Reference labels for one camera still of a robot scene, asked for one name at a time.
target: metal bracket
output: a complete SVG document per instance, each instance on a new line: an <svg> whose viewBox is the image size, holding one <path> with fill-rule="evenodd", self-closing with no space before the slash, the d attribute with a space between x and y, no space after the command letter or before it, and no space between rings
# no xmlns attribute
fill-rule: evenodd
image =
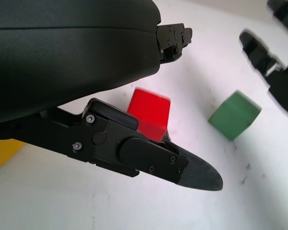
<svg viewBox="0 0 288 230"><path fill-rule="evenodd" d="M160 63L173 62L181 57L184 47L191 43L192 29L184 24L161 25L157 27L157 41Z"/></svg>

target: wooden block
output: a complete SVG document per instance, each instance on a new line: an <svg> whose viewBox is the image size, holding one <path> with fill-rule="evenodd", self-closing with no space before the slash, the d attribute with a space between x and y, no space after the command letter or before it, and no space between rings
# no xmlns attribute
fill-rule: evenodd
<svg viewBox="0 0 288 230"><path fill-rule="evenodd" d="M0 167L4 165L25 143L9 139L0 140Z"/></svg>

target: white surface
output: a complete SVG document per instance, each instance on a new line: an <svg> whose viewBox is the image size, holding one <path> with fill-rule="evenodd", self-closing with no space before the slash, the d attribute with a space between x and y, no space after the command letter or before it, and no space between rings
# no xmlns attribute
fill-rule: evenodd
<svg viewBox="0 0 288 230"><path fill-rule="evenodd" d="M0 169L0 230L288 230L288 116L238 40L250 28L288 64L288 33L271 19L265 0L155 2L163 24L193 29L182 58L154 76L62 107L77 113L98 97L126 110L135 87L170 97L173 142L215 166L223 191L192 190L144 173L129 178L26 145ZM207 118L237 89L263 111L229 142Z"/></svg>

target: screw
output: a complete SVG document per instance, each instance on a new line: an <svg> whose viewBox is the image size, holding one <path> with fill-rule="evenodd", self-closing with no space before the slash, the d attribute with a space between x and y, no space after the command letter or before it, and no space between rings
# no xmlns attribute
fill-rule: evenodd
<svg viewBox="0 0 288 230"><path fill-rule="evenodd" d="M170 158L170 161L171 161L172 163L174 163L174 162L176 161L176 157L175 157L175 156L172 156L172 157Z"/></svg>
<svg viewBox="0 0 288 230"><path fill-rule="evenodd" d="M87 123L91 124L95 121L95 117L90 114L90 115L86 116L85 120Z"/></svg>
<svg viewBox="0 0 288 230"><path fill-rule="evenodd" d="M75 151L79 151L80 149L82 149L82 144L80 142L76 142L72 145L72 149Z"/></svg>
<svg viewBox="0 0 288 230"><path fill-rule="evenodd" d="M149 173L153 173L155 171L155 167L154 166L150 166L148 168Z"/></svg>

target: black screw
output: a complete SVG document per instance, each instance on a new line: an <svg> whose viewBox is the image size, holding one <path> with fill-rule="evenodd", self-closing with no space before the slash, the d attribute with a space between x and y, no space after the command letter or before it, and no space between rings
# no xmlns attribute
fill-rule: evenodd
<svg viewBox="0 0 288 230"><path fill-rule="evenodd" d="M154 166L150 166L148 168L149 173L153 173L155 171L155 167Z"/></svg>
<svg viewBox="0 0 288 230"><path fill-rule="evenodd" d="M176 161L176 157L175 157L175 156L171 156L170 161L171 161L172 163L174 163L174 162Z"/></svg>

